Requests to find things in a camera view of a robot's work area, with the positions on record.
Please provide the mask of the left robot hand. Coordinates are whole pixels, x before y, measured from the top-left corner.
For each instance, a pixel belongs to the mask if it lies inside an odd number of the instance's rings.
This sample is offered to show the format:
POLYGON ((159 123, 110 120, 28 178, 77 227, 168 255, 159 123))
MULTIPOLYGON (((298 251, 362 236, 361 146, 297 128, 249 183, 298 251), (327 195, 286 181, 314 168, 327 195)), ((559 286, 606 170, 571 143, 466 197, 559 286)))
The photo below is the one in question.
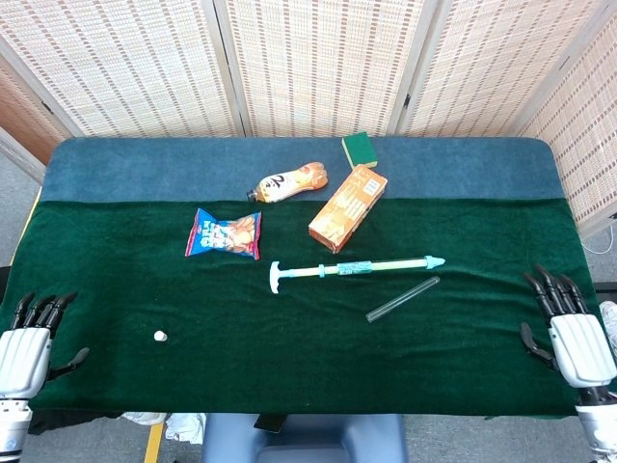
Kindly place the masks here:
POLYGON ((1 398, 28 401, 43 386, 78 369, 90 354, 84 347, 66 364, 50 366, 51 350, 65 310, 75 292, 37 300, 30 292, 16 305, 9 328, 1 335, 1 398))

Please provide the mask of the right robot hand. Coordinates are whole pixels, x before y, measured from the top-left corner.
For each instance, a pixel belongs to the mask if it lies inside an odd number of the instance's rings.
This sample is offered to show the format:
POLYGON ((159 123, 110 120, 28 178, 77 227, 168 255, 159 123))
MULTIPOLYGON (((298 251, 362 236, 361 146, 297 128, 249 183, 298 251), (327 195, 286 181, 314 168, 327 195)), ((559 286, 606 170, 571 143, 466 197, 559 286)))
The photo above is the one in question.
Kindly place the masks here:
POLYGON ((520 324, 526 352, 557 371, 577 390, 578 406, 612 406, 616 394, 609 386, 616 378, 616 361, 603 326, 590 312, 572 279, 555 276, 537 264, 536 277, 525 274, 550 337, 552 351, 541 348, 528 323, 520 324))

